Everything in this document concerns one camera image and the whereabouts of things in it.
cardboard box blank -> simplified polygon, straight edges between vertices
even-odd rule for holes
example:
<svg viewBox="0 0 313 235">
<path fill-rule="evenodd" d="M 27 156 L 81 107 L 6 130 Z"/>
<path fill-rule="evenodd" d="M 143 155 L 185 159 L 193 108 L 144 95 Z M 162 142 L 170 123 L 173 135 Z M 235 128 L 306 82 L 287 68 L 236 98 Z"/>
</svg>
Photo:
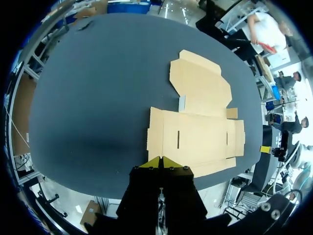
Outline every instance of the cardboard box blank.
<svg viewBox="0 0 313 235">
<path fill-rule="evenodd" d="M 80 221 L 80 225 L 82 225 L 84 230 L 86 230 L 84 223 L 88 223 L 90 225 L 93 225 L 95 223 L 97 219 L 96 213 L 102 213 L 101 207 L 98 203 L 95 203 L 94 201 L 91 200 Z"/>
<path fill-rule="evenodd" d="M 166 156 L 195 177 L 235 167 L 234 157 L 244 154 L 244 122 L 233 120 L 237 108 L 226 108 L 231 90 L 220 67 L 183 50 L 171 62 L 170 82 L 181 97 L 179 113 L 151 107 L 149 160 Z"/>
</svg>

yellow object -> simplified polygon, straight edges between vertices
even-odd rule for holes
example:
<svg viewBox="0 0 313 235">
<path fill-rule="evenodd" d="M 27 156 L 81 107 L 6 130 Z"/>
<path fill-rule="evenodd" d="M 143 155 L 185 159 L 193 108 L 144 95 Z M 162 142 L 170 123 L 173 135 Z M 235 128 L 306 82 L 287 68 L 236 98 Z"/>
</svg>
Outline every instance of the yellow object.
<svg viewBox="0 0 313 235">
<path fill-rule="evenodd" d="M 160 157 L 156 157 L 151 159 L 150 161 L 148 161 L 147 163 L 141 165 L 140 167 L 142 168 L 149 168 L 149 167 L 154 167 L 154 168 L 158 168 L 158 162 L 160 160 Z"/>
<path fill-rule="evenodd" d="M 178 163 L 172 161 L 171 159 L 167 158 L 167 157 L 163 157 L 163 165 L 164 168 L 170 168 L 172 167 L 182 167 L 182 165 L 179 165 Z"/>
<path fill-rule="evenodd" d="M 269 146 L 261 146 L 260 152 L 261 153 L 269 153 L 270 152 L 270 147 Z"/>
</svg>

man in white shirt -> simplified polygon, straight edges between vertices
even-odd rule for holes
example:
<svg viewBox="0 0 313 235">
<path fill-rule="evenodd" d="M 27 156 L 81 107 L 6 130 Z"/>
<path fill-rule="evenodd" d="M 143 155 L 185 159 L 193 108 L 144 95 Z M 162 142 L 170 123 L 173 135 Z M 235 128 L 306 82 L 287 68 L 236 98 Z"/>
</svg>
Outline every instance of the man in white shirt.
<svg viewBox="0 0 313 235">
<path fill-rule="evenodd" d="M 262 51 L 274 54 L 275 52 L 267 49 L 259 43 L 266 44 L 275 49 L 278 53 L 286 48 L 286 36 L 292 36 L 284 22 L 277 23 L 276 20 L 267 13 L 257 12 L 248 16 L 247 25 L 236 33 L 230 35 L 225 44 L 229 49 L 233 50 L 237 47 L 235 54 L 242 60 L 246 61 Z M 236 41 L 234 39 L 249 40 L 251 43 Z"/>
</svg>

blue container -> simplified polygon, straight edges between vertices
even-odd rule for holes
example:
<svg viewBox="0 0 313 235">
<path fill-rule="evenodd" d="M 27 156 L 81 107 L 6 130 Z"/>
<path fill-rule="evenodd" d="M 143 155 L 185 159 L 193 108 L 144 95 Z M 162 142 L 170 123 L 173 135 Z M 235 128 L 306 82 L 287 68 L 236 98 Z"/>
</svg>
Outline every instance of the blue container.
<svg viewBox="0 0 313 235">
<path fill-rule="evenodd" d="M 139 2 L 139 3 L 109 3 L 108 4 L 108 14 L 109 13 L 137 13 L 137 14 L 147 14 L 150 10 L 150 2 Z"/>
<path fill-rule="evenodd" d="M 280 100 L 280 94 L 277 86 L 272 86 L 274 97 L 277 100 Z"/>
<path fill-rule="evenodd" d="M 266 102 L 265 107 L 266 107 L 266 110 L 268 111 L 275 108 L 273 101 Z"/>
</svg>

dark gray table surface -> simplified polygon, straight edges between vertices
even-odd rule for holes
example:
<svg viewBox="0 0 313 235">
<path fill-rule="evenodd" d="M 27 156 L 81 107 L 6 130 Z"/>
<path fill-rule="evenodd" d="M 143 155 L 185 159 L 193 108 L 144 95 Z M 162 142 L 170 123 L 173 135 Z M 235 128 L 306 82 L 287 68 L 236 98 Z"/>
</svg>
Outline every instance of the dark gray table surface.
<svg viewBox="0 0 313 235">
<path fill-rule="evenodd" d="M 234 168 L 195 179 L 197 189 L 228 181 L 257 163 L 261 107 L 248 66 L 189 26 L 153 16 L 109 14 L 73 26 L 41 73 L 29 119 L 35 167 L 72 190 L 121 198 L 132 167 L 147 161 L 150 107 L 178 111 L 169 68 L 183 49 L 221 66 L 231 85 L 228 107 L 238 107 L 245 121 L 245 155 L 237 157 Z"/>
</svg>

